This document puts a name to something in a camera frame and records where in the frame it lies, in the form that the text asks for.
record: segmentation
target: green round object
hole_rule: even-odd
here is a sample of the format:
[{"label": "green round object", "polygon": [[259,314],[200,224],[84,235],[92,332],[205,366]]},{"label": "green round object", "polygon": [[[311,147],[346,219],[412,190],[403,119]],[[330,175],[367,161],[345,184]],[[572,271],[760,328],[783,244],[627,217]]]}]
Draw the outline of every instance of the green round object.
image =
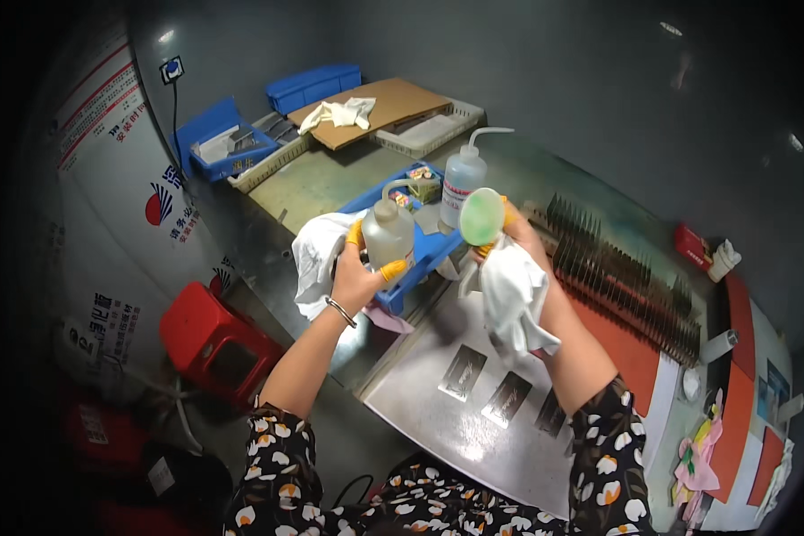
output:
[{"label": "green round object", "polygon": [[491,188],[480,188],[465,199],[459,214],[461,238],[471,245],[485,245],[503,229],[503,199]]}]

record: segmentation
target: blue plastic bin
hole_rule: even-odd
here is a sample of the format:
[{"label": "blue plastic bin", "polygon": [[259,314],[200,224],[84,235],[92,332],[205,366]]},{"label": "blue plastic bin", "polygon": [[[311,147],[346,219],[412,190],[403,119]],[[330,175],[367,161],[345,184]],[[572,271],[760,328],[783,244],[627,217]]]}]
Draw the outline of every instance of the blue plastic bin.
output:
[{"label": "blue plastic bin", "polygon": [[[190,150],[190,146],[193,143],[207,142],[236,124],[250,128],[253,131],[253,137],[256,142],[261,142],[264,146],[237,156],[229,156],[211,164],[205,162]],[[238,115],[234,97],[227,97],[194,117],[185,123],[181,129],[177,130],[176,134],[179,136],[179,150],[182,152],[182,168],[185,173],[189,177],[195,177],[200,174],[211,182],[244,172],[250,167],[259,164],[265,157],[279,148],[278,143],[254,129],[253,125]],[[170,143],[173,144],[175,149],[176,145],[172,134],[170,134]]]},{"label": "blue plastic bin", "polygon": [[[443,170],[432,166],[428,162],[423,162],[420,160],[406,167],[401,172],[391,175],[385,181],[376,184],[364,194],[346,204],[342,209],[339,209],[338,212],[351,214],[363,209],[372,208],[372,206],[375,205],[375,202],[381,198],[381,189],[384,188],[385,184],[399,178],[405,178],[408,171],[422,166],[429,166],[433,171],[435,171],[436,177],[438,177],[441,181],[444,180]],[[391,191],[397,190],[404,194],[408,194],[407,186],[394,188]],[[420,202],[416,199],[412,198],[411,200],[414,201],[414,209],[419,209],[422,207]],[[440,232],[424,235],[423,230],[420,229],[420,226],[418,226],[417,222],[415,222],[414,260],[416,261],[416,264],[414,264],[414,268],[411,268],[408,273],[402,276],[402,279],[399,280],[396,286],[394,286],[392,289],[375,293],[375,300],[389,310],[392,314],[397,316],[402,314],[403,296],[406,295],[410,289],[414,288],[414,286],[418,284],[424,277],[426,277],[428,273],[437,268],[440,262],[443,261],[447,255],[461,245],[461,242],[463,242],[463,240],[458,229],[454,230],[449,235],[444,235]]]},{"label": "blue plastic bin", "polygon": [[349,63],[325,65],[268,84],[268,104],[286,115],[360,85],[360,67]]}]

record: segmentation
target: metal workbench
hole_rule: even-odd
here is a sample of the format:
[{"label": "metal workbench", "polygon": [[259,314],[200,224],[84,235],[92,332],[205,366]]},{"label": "metal workbench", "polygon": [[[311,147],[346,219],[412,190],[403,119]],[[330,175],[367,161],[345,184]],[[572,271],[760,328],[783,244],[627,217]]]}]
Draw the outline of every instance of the metal workbench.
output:
[{"label": "metal workbench", "polygon": [[[466,135],[462,134],[426,159],[443,167],[447,157],[458,153],[465,141]],[[519,206],[532,200],[544,207],[559,192],[600,218],[603,238],[630,255],[643,253],[653,272],[668,283],[677,275],[689,281],[694,306],[700,312],[701,339],[723,330],[717,319],[714,285],[673,249],[673,226],[665,225],[596,177],[521,136],[483,136],[477,144],[489,164],[489,185]],[[297,272],[290,245],[298,230],[310,218],[338,209],[410,162],[408,157],[368,141],[338,153],[312,147],[268,177],[249,196],[225,181],[189,181],[188,191],[220,249],[268,310],[267,317],[260,319],[263,327],[269,335],[286,343],[299,337],[308,326],[293,303]],[[403,316],[416,323],[447,287],[444,280],[432,274],[426,284],[406,297]],[[367,378],[375,381],[375,374],[370,372],[374,372],[375,364],[396,339],[396,334],[359,318],[357,329],[343,332],[333,354],[330,375],[352,391],[362,388]],[[677,462],[675,446],[694,433],[701,414],[699,403],[689,405],[674,399],[670,407],[659,454],[647,476],[653,526],[658,530],[669,529],[675,519],[675,509],[666,499]]]}]

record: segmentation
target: red plastic stool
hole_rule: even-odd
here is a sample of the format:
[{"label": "red plastic stool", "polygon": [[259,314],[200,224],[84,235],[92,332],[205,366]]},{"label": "red plastic stool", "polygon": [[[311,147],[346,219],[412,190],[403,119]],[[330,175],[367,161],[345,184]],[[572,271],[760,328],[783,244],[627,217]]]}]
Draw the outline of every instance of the red plastic stool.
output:
[{"label": "red plastic stool", "polygon": [[184,287],[161,317],[159,332],[182,376],[245,412],[253,409],[250,395],[284,353],[253,319],[198,282]]}]

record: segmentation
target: bracelet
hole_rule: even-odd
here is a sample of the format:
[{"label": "bracelet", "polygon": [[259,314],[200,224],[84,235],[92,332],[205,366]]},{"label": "bracelet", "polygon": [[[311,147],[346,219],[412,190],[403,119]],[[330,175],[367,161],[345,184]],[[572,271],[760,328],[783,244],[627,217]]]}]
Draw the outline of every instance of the bracelet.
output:
[{"label": "bracelet", "polygon": [[325,303],[328,304],[329,306],[331,306],[333,309],[336,309],[337,311],[339,311],[339,314],[343,316],[343,318],[345,319],[346,322],[348,322],[348,325],[350,325],[352,327],[357,327],[357,322],[354,321],[354,318],[352,318],[351,315],[349,315],[347,312],[345,312],[345,309],[343,309],[343,306],[341,306],[340,304],[338,304],[335,301],[333,301],[332,297],[325,296]]}]

